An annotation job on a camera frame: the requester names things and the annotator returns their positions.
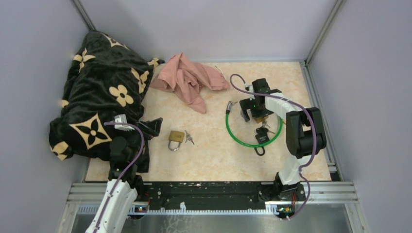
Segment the brass padlock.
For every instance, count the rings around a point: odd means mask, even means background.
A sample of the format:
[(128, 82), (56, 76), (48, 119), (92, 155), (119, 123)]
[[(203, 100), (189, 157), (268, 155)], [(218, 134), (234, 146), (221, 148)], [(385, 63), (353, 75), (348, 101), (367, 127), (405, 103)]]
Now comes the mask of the brass padlock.
[(267, 119), (269, 116), (260, 116), (260, 117), (254, 117), (254, 116), (250, 116), (250, 120), (253, 119), (253, 121), (256, 124), (262, 124), (263, 127), (269, 128), (270, 126), (267, 126)]
[[(168, 149), (170, 151), (178, 151), (183, 141), (190, 142), (191, 144), (195, 145), (191, 134), (186, 130), (184, 130), (184, 132), (170, 131), (168, 141)], [(177, 146), (173, 148), (172, 143), (177, 143)]]

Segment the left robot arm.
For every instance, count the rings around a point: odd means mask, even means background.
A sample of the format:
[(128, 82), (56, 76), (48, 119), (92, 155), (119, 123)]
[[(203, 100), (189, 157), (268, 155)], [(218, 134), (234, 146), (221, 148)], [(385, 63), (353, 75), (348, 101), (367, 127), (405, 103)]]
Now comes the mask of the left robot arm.
[(109, 144), (110, 170), (101, 204), (87, 233), (120, 233), (134, 201), (144, 198), (146, 188), (137, 175), (137, 161), (148, 152), (148, 141), (159, 136), (161, 117), (151, 121), (127, 122), (125, 115), (117, 115), (104, 125), (130, 132), (128, 137), (116, 136)]

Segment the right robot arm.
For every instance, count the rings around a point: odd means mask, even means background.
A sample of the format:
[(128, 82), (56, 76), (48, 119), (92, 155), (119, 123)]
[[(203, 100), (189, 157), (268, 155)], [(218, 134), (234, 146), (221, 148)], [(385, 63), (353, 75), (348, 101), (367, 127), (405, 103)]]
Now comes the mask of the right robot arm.
[(286, 124), (286, 145), (290, 153), (284, 166), (277, 172), (273, 194), (286, 200), (298, 194), (302, 169), (326, 147), (322, 115), (317, 107), (305, 108), (284, 96), (278, 89), (270, 89), (265, 78), (245, 84), (250, 97), (240, 101), (245, 121), (248, 111), (253, 117), (276, 114)]

